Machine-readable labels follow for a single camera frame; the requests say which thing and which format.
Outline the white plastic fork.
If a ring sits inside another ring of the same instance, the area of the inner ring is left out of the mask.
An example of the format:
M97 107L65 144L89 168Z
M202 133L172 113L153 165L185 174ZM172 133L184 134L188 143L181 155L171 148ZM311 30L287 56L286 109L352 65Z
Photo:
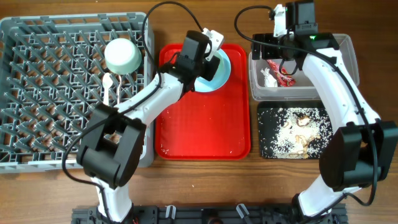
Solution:
M122 78L121 78L121 75L119 75L119 74L116 74L116 77L118 78L118 86L117 86L117 92L116 92L116 94L117 94L117 104L120 104L121 103L121 87L122 87L122 84L123 84L123 82L122 82Z

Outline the white napkin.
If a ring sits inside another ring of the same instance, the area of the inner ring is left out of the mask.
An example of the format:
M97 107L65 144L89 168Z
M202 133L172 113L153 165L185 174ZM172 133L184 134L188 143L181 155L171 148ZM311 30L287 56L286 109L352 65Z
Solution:
M264 76L264 86L265 87L268 87L268 88L278 87L277 80L273 77L269 68L261 69L261 73Z

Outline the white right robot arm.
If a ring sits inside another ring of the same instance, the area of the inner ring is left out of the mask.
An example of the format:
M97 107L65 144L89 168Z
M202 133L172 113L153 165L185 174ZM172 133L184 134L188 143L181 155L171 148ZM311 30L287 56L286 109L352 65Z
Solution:
M334 35L256 34L251 42L261 155L319 160L319 176L288 204L288 221L322 220L357 191L375 192L389 172L397 125L362 97Z

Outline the white plastic spoon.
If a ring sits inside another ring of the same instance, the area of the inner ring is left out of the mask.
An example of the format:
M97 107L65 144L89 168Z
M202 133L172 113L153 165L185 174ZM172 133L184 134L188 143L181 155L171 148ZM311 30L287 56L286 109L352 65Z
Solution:
M110 73L105 73L103 75L102 84L103 84L103 88L104 88L103 103L108 106L109 105L109 89L113 85L113 81L112 81Z

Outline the red candy wrapper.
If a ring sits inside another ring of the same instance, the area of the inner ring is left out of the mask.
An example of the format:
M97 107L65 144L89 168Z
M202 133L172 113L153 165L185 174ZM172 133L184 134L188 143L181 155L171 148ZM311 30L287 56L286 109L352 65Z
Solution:
M274 75L276 76L278 86L291 87L296 84L296 80L292 78L291 75L287 74L287 71L284 67L280 68L279 63L276 63L273 60L267 60L267 63L269 64L270 68L274 72Z

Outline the light blue plate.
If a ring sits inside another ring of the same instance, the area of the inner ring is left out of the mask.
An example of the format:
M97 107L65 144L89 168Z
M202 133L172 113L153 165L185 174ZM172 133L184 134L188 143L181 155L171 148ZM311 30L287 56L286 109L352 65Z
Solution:
M220 59L218 69L211 81L207 81L202 77L195 80L195 91L207 93L221 88L229 79L231 74L231 62L224 50L218 50L214 57Z

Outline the green bowl with food scraps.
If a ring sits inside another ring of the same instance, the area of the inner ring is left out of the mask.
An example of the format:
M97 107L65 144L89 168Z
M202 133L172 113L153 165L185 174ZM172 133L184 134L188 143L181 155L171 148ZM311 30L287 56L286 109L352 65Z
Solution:
M110 72L127 75L141 65L142 54L138 46L124 38L114 39L104 50L106 66Z

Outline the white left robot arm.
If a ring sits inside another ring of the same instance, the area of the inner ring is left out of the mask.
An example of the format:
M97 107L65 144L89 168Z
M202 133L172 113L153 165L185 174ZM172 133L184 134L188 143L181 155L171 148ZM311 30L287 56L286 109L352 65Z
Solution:
M135 222L127 183L139 165L146 129L164 109L194 91L198 77L213 79L220 64L215 53L223 44L224 36L215 30L190 30L176 61L164 64L143 90L115 108L95 108L76 160L96 186L100 221Z

